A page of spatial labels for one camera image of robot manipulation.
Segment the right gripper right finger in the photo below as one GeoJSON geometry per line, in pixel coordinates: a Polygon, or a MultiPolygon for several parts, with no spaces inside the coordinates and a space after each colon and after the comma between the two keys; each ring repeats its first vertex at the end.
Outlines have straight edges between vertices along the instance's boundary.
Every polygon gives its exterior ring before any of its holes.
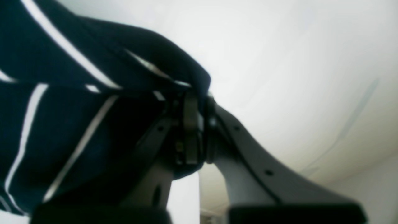
{"type": "Polygon", "coordinates": [[[209,96],[206,161],[225,179],[226,224],[365,224],[361,205],[300,176],[267,152],[209,96]]]}

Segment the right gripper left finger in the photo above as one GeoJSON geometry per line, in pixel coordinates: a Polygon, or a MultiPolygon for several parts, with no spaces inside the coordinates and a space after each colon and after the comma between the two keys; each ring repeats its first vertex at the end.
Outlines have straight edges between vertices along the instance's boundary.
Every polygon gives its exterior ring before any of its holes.
{"type": "Polygon", "coordinates": [[[198,99],[168,103],[133,149],[92,180],[34,211],[33,224],[170,224],[166,211],[175,172],[201,164],[198,99]]]}

